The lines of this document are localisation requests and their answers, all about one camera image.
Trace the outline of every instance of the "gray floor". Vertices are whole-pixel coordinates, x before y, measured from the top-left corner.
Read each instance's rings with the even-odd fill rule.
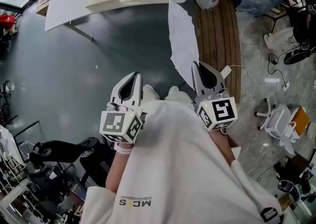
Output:
[[[257,130],[257,126],[264,119],[254,117],[255,111],[267,112],[264,98],[270,98],[272,104],[283,103],[285,105],[302,105],[307,109],[311,120],[316,119],[316,79],[314,57],[311,56],[294,65],[284,65],[284,56],[280,57],[279,63],[270,64],[270,72],[275,69],[282,71],[285,82],[290,82],[289,88],[282,90],[282,76],[279,72],[269,75],[268,55],[280,54],[294,46],[287,42],[278,50],[268,50],[263,40],[263,35],[270,32],[273,22],[266,16],[252,17],[245,13],[237,13],[239,38],[241,43],[242,69],[242,99],[238,106],[238,121],[229,129],[229,134],[241,146],[240,162],[245,172],[254,180],[266,169],[272,167],[278,160],[283,160],[288,154],[283,147],[279,146],[278,140],[269,137],[267,133]],[[280,19],[276,23],[275,32],[289,27],[288,18]],[[264,83],[265,77],[280,78],[279,83]],[[308,158],[313,150],[313,141],[302,136],[294,144],[294,150]],[[273,194],[281,195],[277,189],[277,179],[274,169],[268,170],[259,182]]]
[[[192,15],[192,0],[184,7]],[[167,5],[147,5],[123,8],[91,15],[77,21],[77,27],[93,35],[90,42],[64,26],[44,31],[45,18],[34,14],[31,7],[19,19],[19,35],[12,43],[6,60],[0,64],[0,82],[8,79],[12,85],[11,112],[18,118],[10,126],[12,133],[40,120],[18,137],[18,141],[61,140],[79,143],[86,137],[101,139],[100,114],[105,109],[112,87],[125,75],[140,71],[144,83],[151,84],[164,96],[172,85],[183,84],[170,60],[171,48],[167,23]],[[238,106],[238,121],[229,134],[242,147],[240,161],[253,179],[286,155],[278,142],[258,131],[260,119],[253,113],[257,107],[264,111],[262,100],[270,97],[275,104],[300,104],[316,118],[313,57],[282,70],[290,88],[283,92],[281,83],[260,84],[267,73],[268,50],[263,34],[268,33],[272,21],[267,17],[237,14],[242,64],[254,81],[251,83],[242,70],[242,100]],[[276,30],[288,25],[283,19]],[[307,157],[312,141],[304,137],[295,149]],[[82,175],[81,166],[76,165]],[[260,181],[268,191],[279,194],[277,180],[271,169]]]

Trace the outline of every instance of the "office chair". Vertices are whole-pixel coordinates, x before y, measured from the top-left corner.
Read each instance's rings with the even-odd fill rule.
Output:
[[[104,187],[114,158],[114,152],[106,142],[102,144],[94,137],[89,137],[79,144],[48,141],[43,144],[37,143],[30,153],[30,161],[36,167],[42,167],[42,163],[47,161],[73,163],[79,157],[86,173],[81,180],[78,180],[78,185],[85,189],[84,183],[90,176],[98,186]]]
[[[43,219],[54,220],[57,205],[63,202],[64,197],[70,192],[70,178],[66,171],[73,162],[80,157],[80,163],[86,170],[83,178],[77,179],[81,189],[86,190],[84,184],[89,176],[98,186],[105,187],[114,154],[106,141],[102,144],[94,137],[89,137],[79,144],[62,141],[35,144],[30,153],[30,161],[40,168],[40,172],[26,175],[31,182],[28,185],[30,192],[42,207]],[[44,165],[44,162],[57,162],[57,165]],[[71,165],[63,169],[59,162]]]
[[[278,107],[273,105],[273,109],[271,109],[270,100],[265,98],[264,101],[268,104],[268,112],[254,113],[255,116],[266,118],[265,122],[258,127],[258,130],[265,129],[270,136],[279,139],[280,145],[284,146],[290,154],[294,154],[291,144],[291,141],[296,141],[292,137],[296,126],[296,122],[291,121],[294,116],[292,116],[290,109],[286,105],[279,104]]]

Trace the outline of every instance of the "hand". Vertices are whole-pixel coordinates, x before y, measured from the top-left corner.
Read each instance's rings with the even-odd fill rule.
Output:
[[[230,166],[235,157],[229,145],[227,135],[222,135],[220,130],[211,131],[209,135]]]

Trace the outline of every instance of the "wooden bench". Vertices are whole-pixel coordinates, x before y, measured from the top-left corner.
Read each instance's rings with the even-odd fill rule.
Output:
[[[241,65],[239,33],[232,0],[220,0],[212,10],[202,10],[195,3],[197,45],[200,61],[219,72],[226,65]],[[241,68],[232,67],[226,87],[236,103],[240,103]]]

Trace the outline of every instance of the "white paper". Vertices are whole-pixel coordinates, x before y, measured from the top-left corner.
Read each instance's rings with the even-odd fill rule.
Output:
[[[185,82],[193,88],[191,67],[198,63],[198,43],[192,17],[177,3],[169,0],[169,39],[171,60]]]
[[[1,131],[1,137],[2,137],[2,143],[3,148],[6,153],[9,153],[12,155],[12,157],[18,161],[20,164],[25,165],[23,158],[20,154],[20,151],[15,143],[14,137],[12,134],[7,130],[6,128],[0,126]]]

